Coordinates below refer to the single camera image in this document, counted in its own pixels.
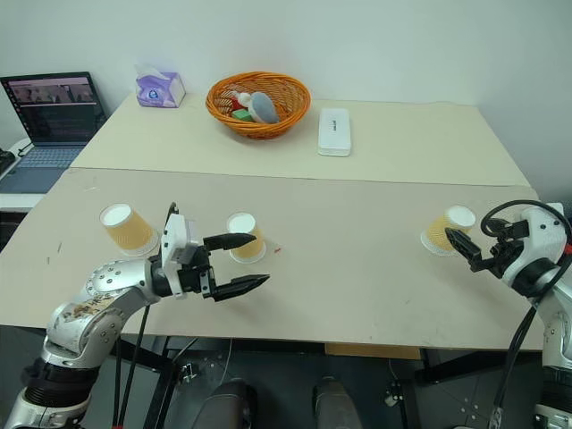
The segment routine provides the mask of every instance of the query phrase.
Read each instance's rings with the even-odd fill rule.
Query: white power bank
[[[318,126],[318,154],[348,156],[350,151],[348,109],[322,109]]]

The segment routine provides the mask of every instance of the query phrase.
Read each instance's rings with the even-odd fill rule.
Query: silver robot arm
[[[563,215],[561,204],[548,207]],[[523,210],[514,223],[484,220],[483,231],[498,241],[491,249],[492,257],[485,260],[481,249],[462,231],[446,231],[472,271],[491,271],[527,297],[543,320],[544,385],[535,408],[534,429],[572,429],[572,270],[565,271],[572,256],[563,257],[570,226],[553,211],[534,206]],[[554,282],[557,275],[561,277]],[[501,415],[489,427],[499,427],[500,420]]]
[[[208,258],[211,250],[237,248],[255,239],[223,234],[205,238],[201,245],[193,223],[172,206],[159,255],[100,266],[75,299],[54,311],[41,357],[26,368],[26,387],[4,429],[79,428],[99,367],[127,320],[161,297],[180,299],[192,291],[218,301],[258,287],[269,275],[247,275],[216,285]]]

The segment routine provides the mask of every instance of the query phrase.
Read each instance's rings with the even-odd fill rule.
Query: table
[[[349,158],[316,153],[315,117],[325,105],[351,111]],[[98,223],[102,208],[128,202],[161,229],[176,201],[202,236],[223,232],[236,211],[253,213],[267,256],[239,265],[215,252],[217,280],[272,277],[223,303],[164,299],[148,333],[507,347],[526,301],[419,242],[453,204],[481,217],[500,202],[536,198],[474,107],[314,102],[303,123],[272,142],[235,139],[203,110],[189,96],[178,110],[125,101],[0,254],[0,324],[44,326],[95,267],[121,256]],[[38,288],[41,298],[30,299]],[[125,332],[138,327],[135,316]],[[536,321],[524,348],[540,349],[542,332]]]

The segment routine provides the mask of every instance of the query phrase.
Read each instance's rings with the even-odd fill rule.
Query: paper cup
[[[157,232],[128,204],[113,204],[99,215],[101,224],[125,255],[140,257],[155,248]]]
[[[256,240],[240,248],[231,250],[231,257],[241,264],[253,264],[262,259],[266,253],[266,244],[262,232],[258,228],[257,220],[250,213],[235,213],[226,221],[228,232],[242,232],[252,234]]]
[[[454,228],[467,233],[473,228],[475,221],[475,214],[467,207],[449,207],[443,216],[422,232],[421,242],[429,251],[440,257],[457,255],[457,251],[447,239],[445,228]]]

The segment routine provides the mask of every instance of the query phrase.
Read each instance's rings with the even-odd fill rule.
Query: purple tissue box
[[[179,107],[185,97],[179,73],[162,72],[164,79],[155,75],[137,78],[137,100],[147,107]]]

